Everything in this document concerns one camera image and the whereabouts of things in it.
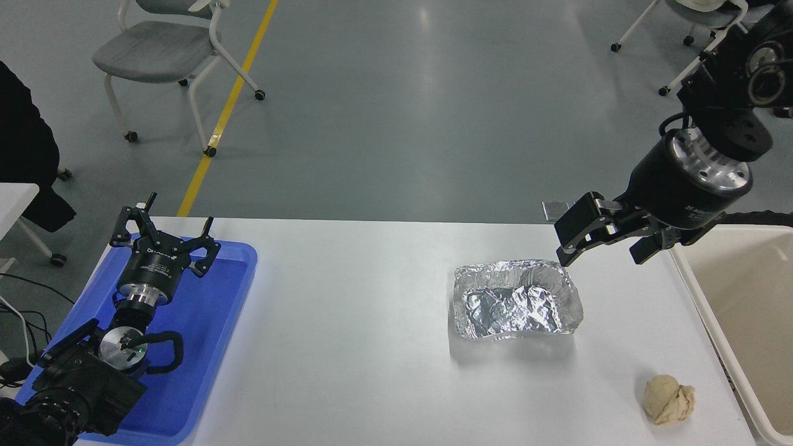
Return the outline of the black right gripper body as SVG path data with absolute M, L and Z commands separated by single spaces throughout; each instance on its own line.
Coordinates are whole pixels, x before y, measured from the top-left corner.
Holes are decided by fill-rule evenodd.
M 666 136 L 631 172 L 622 203 L 640 207 L 663 225 L 693 230 L 705 226 L 739 198 L 739 184 L 719 186 L 700 167 L 685 164 L 678 138 Z

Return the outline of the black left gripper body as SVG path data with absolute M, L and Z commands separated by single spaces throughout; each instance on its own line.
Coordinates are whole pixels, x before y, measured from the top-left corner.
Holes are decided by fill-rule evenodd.
M 131 244 L 131 256 L 121 272 L 119 292 L 127 296 L 149 286 L 162 296 L 173 296 L 189 265 L 186 252 L 174 252 L 165 242 L 157 246 L 148 238 L 138 238 Z

